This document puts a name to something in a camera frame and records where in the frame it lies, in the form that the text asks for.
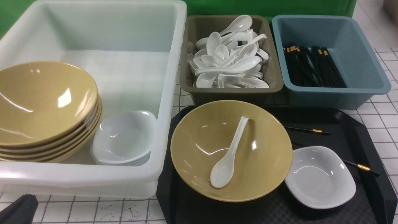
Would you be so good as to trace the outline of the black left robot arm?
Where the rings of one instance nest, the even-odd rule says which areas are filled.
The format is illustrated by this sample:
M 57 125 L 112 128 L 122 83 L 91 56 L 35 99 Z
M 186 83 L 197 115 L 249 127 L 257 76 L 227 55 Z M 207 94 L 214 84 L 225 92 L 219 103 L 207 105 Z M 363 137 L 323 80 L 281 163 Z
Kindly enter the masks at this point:
M 25 194 L 0 212 L 1 224 L 32 224 L 39 203 L 37 197 Z

